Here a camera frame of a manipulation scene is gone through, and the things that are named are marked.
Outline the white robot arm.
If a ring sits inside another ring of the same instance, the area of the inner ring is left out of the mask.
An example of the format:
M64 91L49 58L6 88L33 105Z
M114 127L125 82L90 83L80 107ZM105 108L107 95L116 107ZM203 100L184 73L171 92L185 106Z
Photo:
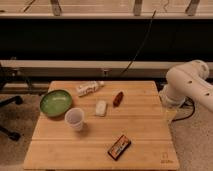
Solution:
M206 81L209 73L208 65L202 60L170 68L166 73L167 84L159 92L162 104L178 108L189 97L213 112L213 85Z

